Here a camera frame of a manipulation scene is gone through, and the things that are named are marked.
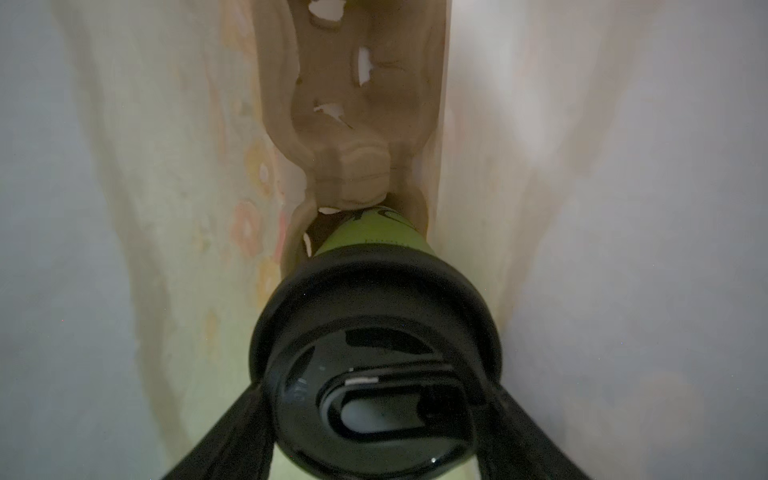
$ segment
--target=flower pattern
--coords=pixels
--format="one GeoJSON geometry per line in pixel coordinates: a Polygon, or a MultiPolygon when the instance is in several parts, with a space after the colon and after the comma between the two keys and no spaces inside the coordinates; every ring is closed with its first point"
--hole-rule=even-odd
{"type": "Polygon", "coordinates": [[[273,191],[274,168],[270,152],[264,143],[256,139],[243,158],[245,172],[250,183],[265,197],[270,197],[273,191]]]}
{"type": "Polygon", "coordinates": [[[250,200],[241,200],[235,206],[230,239],[246,258],[261,253],[261,213],[250,200]]]}

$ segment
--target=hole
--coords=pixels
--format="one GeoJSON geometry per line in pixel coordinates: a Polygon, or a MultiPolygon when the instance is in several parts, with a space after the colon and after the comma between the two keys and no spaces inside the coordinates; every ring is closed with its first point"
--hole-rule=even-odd
{"type": "Polygon", "coordinates": [[[310,2],[310,12],[317,18],[329,22],[340,22],[344,16],[346,0],[313,0],[310,2]]]}
{"type": "Polygon", "coordinates": [[[306,248],[306,255],[308,257],[312,256],[312,239],[310,239],[310,235],[308,233],[304,233],[304,248],[306,248]]]}
{"type": "Polygon", "coordinates": [[[357,51],[357,83],[362,87],[371,79],[371,51],[366,47],[360,47],[357,51]]]}
{"type": "Polygon", "coordinates": [[[432,353],[421,340],[399,330],[383,328],[367,328],[347,330],[346,344],[349,346],[365,346],[374,349],[395,350],[396,352],[424,355],[432,353]]]}
{"type": "Polygon", "coordinates": [[[302,353],[301,356],[293,363],[293,366],[290,368],[288,376],[286,377],[286,392],[290,391],[300,380],[306,382],[306,380],[302,379],[301,376],[304,375],[307,367],[310,366],[310,361],[312,360],[312,355],[314,354],[315,347],[313,346],[306,352],[302,353]]]}
{"type": "Polygon", "coordinates": [[[342,117],[344,116],[344,107],[342,107],[341,104],[322,104],[313,108],[313,111],[326,114],[340,124],[346,125],[346,122],[342,120],[342,117]]]}

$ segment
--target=white wall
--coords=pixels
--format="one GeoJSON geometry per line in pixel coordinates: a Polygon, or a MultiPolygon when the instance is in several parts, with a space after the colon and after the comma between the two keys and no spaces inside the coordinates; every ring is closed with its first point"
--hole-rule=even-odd
{"type": "Polygon", "coordinates": [[[49,4],[0,5],[0,477],[156,478],[127,268],[49,4]]]}
{"type": "Polygon", "coordinates": [[[768,4],[470,2],[432,242],[595,478],[768,476],[768,4]]]}

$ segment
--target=wall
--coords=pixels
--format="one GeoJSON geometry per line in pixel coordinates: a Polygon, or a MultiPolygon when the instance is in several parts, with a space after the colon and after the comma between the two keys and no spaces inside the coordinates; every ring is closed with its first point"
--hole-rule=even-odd
{"type": "MultiPolygon", "coordinates": [[[[0,6],[13,478],[155,478],[247,382],[292,183],[248,5],[0,6]]],[[[505,385],[595,478],[766,476],[766,23],[453,2],[430,240],[485,294],[505,385]]]]}
{"type": "Polygon", "coordinates": [[[768,8],[453,3],[431,240],[595,478],[765,478],[768,8]]]}

